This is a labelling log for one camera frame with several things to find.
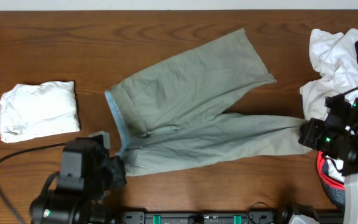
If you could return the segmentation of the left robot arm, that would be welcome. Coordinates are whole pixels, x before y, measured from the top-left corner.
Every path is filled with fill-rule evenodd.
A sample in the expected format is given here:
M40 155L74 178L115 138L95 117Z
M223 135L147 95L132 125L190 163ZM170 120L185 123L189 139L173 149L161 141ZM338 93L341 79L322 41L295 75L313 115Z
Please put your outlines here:
M64 144L60 171L51 174L29 212L35 224L117 223L100 204L108 190L123 188L124 162L111 157L109 134L100 131Z

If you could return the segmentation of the khaki green shorts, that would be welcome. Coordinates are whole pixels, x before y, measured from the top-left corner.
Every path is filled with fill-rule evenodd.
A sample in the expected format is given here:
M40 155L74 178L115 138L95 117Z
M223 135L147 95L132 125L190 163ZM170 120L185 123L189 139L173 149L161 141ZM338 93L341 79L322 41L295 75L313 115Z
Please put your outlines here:
M300 118L228 113L275 81L243 29L143 69L106 90L129 176L254 156L305 154Z

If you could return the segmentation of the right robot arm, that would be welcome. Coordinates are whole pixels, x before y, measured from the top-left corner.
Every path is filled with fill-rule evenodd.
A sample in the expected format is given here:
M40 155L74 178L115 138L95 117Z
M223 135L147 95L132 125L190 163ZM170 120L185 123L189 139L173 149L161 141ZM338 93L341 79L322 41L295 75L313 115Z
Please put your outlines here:
M343 161L344 223L358 223L358 98L349 103L343 94L327 97L325 106L327 118L312 118L303 124L299 143Z

